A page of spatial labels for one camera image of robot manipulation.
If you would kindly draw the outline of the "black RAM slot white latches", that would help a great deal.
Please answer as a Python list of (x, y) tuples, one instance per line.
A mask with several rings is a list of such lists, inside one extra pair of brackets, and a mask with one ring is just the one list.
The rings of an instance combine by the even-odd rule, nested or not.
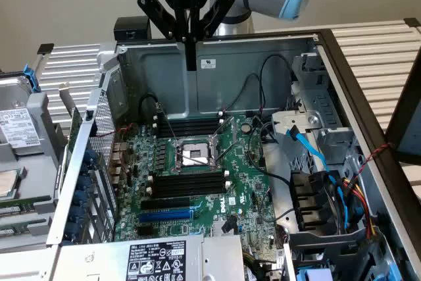
[(183, 185), (201, 185), (201, 184), (224, 184), (226, 181), (226, 177), (224, 180), (217, 180), (217, 181), (210, 181), (210, 180), (194, 180), (194, 181), (180, 181), (180, 182), (158, 182), (157, 184), (153, 183), (153, 179), (150, 181), (152, 186), (183, 186)]
[(189, 197), (226, 193), (225, 184), (188, 186), (148, 186), (146, 193), (153, 198)]
[[(201, 136), (213, 134), (220, 126), (217, 118), (195, 119), (195, 120), (171, 120), (170, 125), (175, 135), (185, 136)], [(158, 138), (171, 138), (173, 136), (167, 123), (158, 124)]]
[[(181, 118), (181, 119), (174, 119), (168, 120), (170, 125), (173, 128), (180, 128), (182, 126), (192, 127), (192, 126), (210, 126), (210, 127), (219, 127), (219, 119), (213, 117), (193, 117), (193, 118)], [(166, 124), (165, 117), (162, 113), (154, 114), (153, 115), (153, 122)]]

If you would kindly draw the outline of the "black box device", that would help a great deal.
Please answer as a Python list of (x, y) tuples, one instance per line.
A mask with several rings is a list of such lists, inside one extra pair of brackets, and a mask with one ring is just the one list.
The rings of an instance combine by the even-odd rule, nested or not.
[(151, 39), (150, 20), (147, 16), (123, 16), (116, 19), (113, 29), (116, 41)]

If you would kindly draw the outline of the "grey metal PC case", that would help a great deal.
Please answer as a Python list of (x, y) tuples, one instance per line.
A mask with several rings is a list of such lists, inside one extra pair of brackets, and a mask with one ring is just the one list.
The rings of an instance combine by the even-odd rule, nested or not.
[[(304, 161), (291, 162), (282, 153), (272, 115), (294, 104), (293, 58), (317, 53), (328, 71), (338, 111), (346, 118), (358, 141), (361, 162), (328, 165), (326, 158), (296, 126), (287, 131), (308, 151)], [(263, 172), (271, 179), (273, 222), (282, 239), (276, 260), (264, 264), (242, 249), (245, 281), (285, 280), (284, 245), (298, 233), (290, 194), (291, 172), (325, 172), (324, 190), (337, 226), (333, 235), (366, 230), (385, 236), (402, 281), (421, 281), (421, 165), (399, 161), (386, 140), (386, 130), (411, 68), (421, 57), (421, 47), (410, 62), (381, 65), (379, 52), (373, 64), (351, 68), (334, 35), (327, 30), (314, 34), (295, 32), (214, 38), (197, 46), (198, 59), (216, 59), (215, 69), (187, 71), (184, 48), (167, 41), (119, 43), (104, 65), (99, 87), (92, 91), (66, 173), (48, 242), (57, 252), (48, 281), (54, 281), (64, 246), (118, 242), (114, 238), (119, 206), (112, 179), (112, 153), (119, 139), (136, 126), (153, 122), (160, 102), (169, 120), (181, 118), (246, 116), (264, 132)], [(83, 164), (86, 149), (97, 154), (97, 164)], [(79, 175), (89, 175), (86, 219), (77, 240), (64, 238), (72, 198)]]

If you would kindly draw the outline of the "metal socket locking lever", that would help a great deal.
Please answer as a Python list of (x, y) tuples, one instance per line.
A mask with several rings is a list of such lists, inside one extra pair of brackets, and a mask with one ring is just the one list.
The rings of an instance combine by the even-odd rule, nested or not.
[(229, 145), (219, 156), (214, 156), (214, 146), (210, 143), (187, 143), (175, 150), (175, 156), (181, 158), (181, 166), (210, 166), (214, 167), (217, 162), (227, 154), (237, 142)]
[(178, 143), (178, 138), (177, 138), (177, 136), (176, 136), (176, 134), (175, 134), (175, 132), (174, 132), (171, 124), (170, 124), (170, 121), (168, 119), (167, 114), (165, 113), (165, 110), (164, 110), (162, 104), (160, 102), (156, 102), (156, 108), (157, 108), (157, 112), (160, 113), (163, 116), (165, 122), (167, 123), (168, 128), (169, 128), (169, 130), (170, 130), (170, 132), (171, 132), (171, 134), (172, 134), (172, 136), (174, 138), (174, 141), (176, 143)]

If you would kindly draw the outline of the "metal CPU socket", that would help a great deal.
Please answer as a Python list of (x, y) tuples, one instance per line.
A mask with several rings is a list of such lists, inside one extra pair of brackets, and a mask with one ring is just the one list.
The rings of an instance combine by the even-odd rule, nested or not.
[(203, 136), (180, 138), (173, 141), (174, 163), (171, 171), (190, 171), (204, 167), (205, 170), (220, 168), (217, 161), (219, 141), (217, 137)]

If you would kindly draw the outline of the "green graphics card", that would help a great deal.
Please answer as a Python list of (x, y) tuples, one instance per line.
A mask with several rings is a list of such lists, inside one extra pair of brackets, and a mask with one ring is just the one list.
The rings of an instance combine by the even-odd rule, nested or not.
[(80, 126), (82, 125), (82, 116), (80, 115), (80, 112), (70, 94), (70, 86), (68, 82), (59, 86), (59, 96), (71, 118), (68, 143), (64, 150), (62, 162), (62, 168), (65, 169), (70, 162), (70, 158), (76, 144)]

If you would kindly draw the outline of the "metal disk bay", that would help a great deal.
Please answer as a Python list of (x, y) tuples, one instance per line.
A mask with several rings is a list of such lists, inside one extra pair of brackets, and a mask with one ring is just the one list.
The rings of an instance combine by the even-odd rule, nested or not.
[(302, 162), (308, 154), (305, 146), (287, 135), (296, 126), (305, 138), (316, 142), (314, 147), (325, 156), (328, 165), (346, 162), (358, 165), (361, 162), (358, 141), (347, 119), (338, 113), (341, 105), (335, 100), (321, 56), (303, 53), (294, 57), (292, 71), (296, 77), (291, 88), (294, 104), (272, 115), (282, 153), (291, 162)]

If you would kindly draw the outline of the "green Dell motherboard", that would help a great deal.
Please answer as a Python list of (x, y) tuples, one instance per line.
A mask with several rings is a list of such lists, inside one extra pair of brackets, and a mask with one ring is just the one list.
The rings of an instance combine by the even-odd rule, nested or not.
[[(261, 141), (264, 132), (252, 124), (246, 116), (235, 117), (237, 144), (219, 160), (220, 168), (205, 170), (204, 167), (190, 171), (171, 171), (174, 163), (174, 138), (157, 138), (157, 125), (136, 126), (124, 134), (115, 144), (112, 153), (111, 174), (116, 185), (119, 206), (118, 222), (114, 238), (118, 242), (146, 238), (181, 237), (203, 235), (211, 238), (215, 221), (232, 221), (239, 227), (241, 246), (249, 257), (270, 264), (282, 248), (282, 239), (273, 222), (274, 208), (270, 195), (271, 179), (265, 175), (265, 158)], [(244, 134), (241, 125), (248, 123), (251, 131)], [(233, 144), (231, 127), (217, 135), (219, 154)], [(226, 193), (189, 196), (189, 208), (194, 216), (187, 220), (140, 222), (140, 213), (168, 211), (141, 210), (141, 202), (154, 199), (146, 193), (155, 176), (167, 176), (188, 172), (223, 171), (226, 177)], [(154, 235), (139, 237), (138, 226), (152, 225)]]

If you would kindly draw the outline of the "blue plastic disk carrier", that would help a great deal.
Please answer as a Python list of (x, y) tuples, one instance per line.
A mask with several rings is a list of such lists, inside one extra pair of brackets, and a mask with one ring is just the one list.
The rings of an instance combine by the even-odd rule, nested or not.
[(39, 86), (39, 82), (36, 76), (36, 71), (34, 69), (32, 69), (31, 67), (29, 67), (28, 64), (25, 65), (24, 70), (23, 70), (23, 74), (24, 76), (28, 79), (32, 91), (34, 93), (40, 93), (41, 92), (41, 88)]

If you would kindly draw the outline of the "blue card retention knob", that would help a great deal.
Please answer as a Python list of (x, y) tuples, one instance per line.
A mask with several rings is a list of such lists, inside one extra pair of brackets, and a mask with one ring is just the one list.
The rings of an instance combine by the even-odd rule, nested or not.
[(64, 238), (67, 240), (77, 240), (80, 237), (81, 225), (78, 223), (67, 222), (64, 228)]
[(72, 204), (85, 207), (89, 201), (89, 194), (86, 191), (76, 190), (72, 198)]
[(79, 175), (76, 183), (77, 190), (86, 191), (92, 185), (91, 177), (89, 175)]
[(97, 154), (92, 149), (86, 149), (83, 157), (83, 164), (95, 166), (97, 164)]
[(86, 210), (80, 206), (71, 206), (68, 214), (68, 220), (76, 224), (83, 224), (86, 219)]

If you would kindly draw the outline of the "long black expansion slot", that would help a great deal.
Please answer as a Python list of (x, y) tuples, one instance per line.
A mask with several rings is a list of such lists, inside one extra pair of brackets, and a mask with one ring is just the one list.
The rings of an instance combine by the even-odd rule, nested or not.
[(168, 199), (148, 199), (141, 202), (141, 210), (162, 210), (162, 209), (177, 209), (189, 208), (190, 198), (175, 197)]

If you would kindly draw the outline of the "long blue expansion slot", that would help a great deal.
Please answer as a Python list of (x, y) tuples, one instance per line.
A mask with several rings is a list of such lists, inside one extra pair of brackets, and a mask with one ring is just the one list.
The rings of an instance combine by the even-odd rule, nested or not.
[(168, 211), (140, 213), (138, 215), (140, 222), (161, 222), (172, 220), (187, 220), (194, 216), (192, 209), (171, 209)]

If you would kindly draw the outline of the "silver hard disk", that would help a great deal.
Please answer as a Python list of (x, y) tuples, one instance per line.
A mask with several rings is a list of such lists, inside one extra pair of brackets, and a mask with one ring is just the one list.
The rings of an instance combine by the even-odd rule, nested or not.
[(0, 74), (0, 144), (9, 144), (17, 156), (43, 153), (27, 102), (32, 94), (23, 75)]

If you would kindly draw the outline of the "grey hard drive assembly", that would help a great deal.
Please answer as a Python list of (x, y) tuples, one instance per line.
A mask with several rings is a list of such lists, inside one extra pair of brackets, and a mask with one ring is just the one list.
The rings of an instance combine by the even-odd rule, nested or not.
[(31, 94), (27, 108), (35, 121), (43, 153), (17, 156), (9, 144), (0, 144), (0, 172), (26, 169), (18, 197), (0, 201), (0, 207), (32, 204), (35, 211), (21, 215), (0, 217), (0, 226), (28, 226), (29, 234), (0, 238), (0, 253), (40, 249), (45, 246), (58, 203), (57, 173), (65, 140), (59, 126), (53, 123), (48, 111), (46, 93)]

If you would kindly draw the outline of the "black plastic fan shroud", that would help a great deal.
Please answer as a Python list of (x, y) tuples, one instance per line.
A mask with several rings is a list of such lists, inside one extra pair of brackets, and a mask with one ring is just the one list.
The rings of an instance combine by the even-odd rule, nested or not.
[(312, 232), (318, 236), (336, 233), (337, 226), (324, 190), (323, 175), (325, 172), (291, 172), (289, 188), (300, 232)]

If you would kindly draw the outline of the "silver chipset heatsink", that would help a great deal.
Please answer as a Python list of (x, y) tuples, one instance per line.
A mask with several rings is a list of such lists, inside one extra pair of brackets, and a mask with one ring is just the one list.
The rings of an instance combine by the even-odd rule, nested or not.
[(232, 221), (215, 221), (212, 224), (211, 236), (222, 237), (222, 236), (234, 236), (239, 234), (239, 227), (235, 222)]

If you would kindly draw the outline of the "silver CPU chip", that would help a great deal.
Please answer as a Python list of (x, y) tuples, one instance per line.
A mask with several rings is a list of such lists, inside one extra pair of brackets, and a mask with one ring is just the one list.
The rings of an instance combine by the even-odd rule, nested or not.
[(0, 172), (0, 201), (13, 200), (18, 197), (20, 183), (26, 177), (26, 173), (24, 167)]

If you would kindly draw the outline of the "black framed panel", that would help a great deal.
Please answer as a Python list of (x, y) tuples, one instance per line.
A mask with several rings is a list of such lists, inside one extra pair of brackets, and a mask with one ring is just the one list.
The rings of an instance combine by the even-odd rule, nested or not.
[(385, 136), (399, 161), (421, 165), (421, 57), (411, 68)]

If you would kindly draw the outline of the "silver power supply unit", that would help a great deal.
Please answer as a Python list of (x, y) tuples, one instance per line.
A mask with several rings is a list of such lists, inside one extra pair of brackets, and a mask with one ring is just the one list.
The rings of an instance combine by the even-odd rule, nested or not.
[(245, 281), (237, 236), (64, 246), (54, 281)]

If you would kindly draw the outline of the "blue plastic latch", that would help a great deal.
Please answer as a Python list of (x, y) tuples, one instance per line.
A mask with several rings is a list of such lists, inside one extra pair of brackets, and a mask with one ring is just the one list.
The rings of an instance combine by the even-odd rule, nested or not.
[(301, 269), (296, 279), (297, 281), (333, 281), (331, 270), (328, 268)]

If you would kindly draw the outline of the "metal socket cover frame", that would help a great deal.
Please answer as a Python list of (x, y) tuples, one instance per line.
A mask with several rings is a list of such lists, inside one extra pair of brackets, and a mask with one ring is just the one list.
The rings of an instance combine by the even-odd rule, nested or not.
[(231, 127), (233, 142), (237, 141), (237, 122), (234, 116), (229, 116), (226, 119), (220, 119), (220, 126), (212, 134), (212, 138), (215, 138), (219, 133), (222, 133), (228, 126)]

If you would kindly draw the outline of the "dark grey plastic duct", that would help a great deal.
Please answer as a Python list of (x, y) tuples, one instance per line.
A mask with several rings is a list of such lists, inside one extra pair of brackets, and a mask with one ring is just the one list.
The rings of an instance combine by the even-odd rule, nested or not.
[(333, 281), (402, 281), (385, 236), (378, 228), (375, 233), (370, 239), (363, 228), (332, 236), (290, 234), (284, 245), (285, 280), (297, 281), (301, 269), (328, 268)]

